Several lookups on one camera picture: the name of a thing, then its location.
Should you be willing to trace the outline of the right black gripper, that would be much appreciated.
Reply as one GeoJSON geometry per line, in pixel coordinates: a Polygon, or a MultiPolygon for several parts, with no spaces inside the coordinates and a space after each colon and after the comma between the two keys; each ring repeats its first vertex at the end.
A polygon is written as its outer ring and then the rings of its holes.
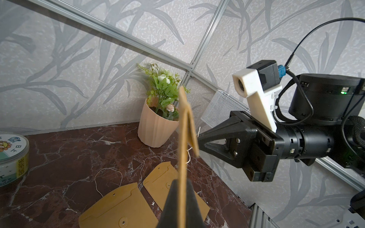
{"type": "Polygon", "coordinates": [[[330,157],[344,168],[365,173],[364,120],[357,113],[364,103],[362,78],[302,74],[289,113],[299,120],[276,122],[273,132],[245,111],[198,137],[199,149],[242,168],[251,181],[273,180],[283,159],[310,166],[330,157]]]}

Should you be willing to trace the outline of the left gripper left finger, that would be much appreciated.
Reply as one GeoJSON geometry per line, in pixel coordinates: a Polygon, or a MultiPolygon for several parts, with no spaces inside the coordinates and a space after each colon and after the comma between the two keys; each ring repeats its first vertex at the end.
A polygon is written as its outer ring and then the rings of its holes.
{"type": "Polygon", "coordinates": [[[178,180],[173,180],[156,228],[177,228],[178,180]]]}

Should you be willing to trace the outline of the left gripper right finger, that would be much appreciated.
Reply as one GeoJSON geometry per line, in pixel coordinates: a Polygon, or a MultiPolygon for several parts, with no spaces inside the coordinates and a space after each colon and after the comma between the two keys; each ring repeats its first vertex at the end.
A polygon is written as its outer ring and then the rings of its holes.
{"type": "Polygon", "coordinates": [[[198,206],[193,185],[189,179],[187,179],[186,186],[186,227],[206,228],[198,206]]]}

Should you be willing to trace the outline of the kraft file bag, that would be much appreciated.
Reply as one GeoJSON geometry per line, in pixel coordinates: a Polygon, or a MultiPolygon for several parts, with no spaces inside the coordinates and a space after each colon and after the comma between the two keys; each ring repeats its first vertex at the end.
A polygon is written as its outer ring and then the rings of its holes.
{"type": "Polygon", "coordinates": [[[136,182],[111,191],[79,217],[81,228],[155,228],[157,224],[136,182]]]}
{"type": "Polygon", "coordinates": [[[187,197],[187,160],[188,145],[199,155],[194,115],[187,100],[183,86],[179,88],[179,145],[178,145],[178,194],[177,194],[177,227],[186,227],[186,197],[187,197]]]}
{"type": "MultiPolygon", "coordinates": [[[[143,181],[144,187],[161,210],[164,209],[171,184],[173,180],[177,180],[177,178],[178,171],[169,161],[166,161],[157,165],[143,181]]],[[[205,221],[210,207],[197,193],[195,193],[195,195],[202,219],[205,221]]]]}

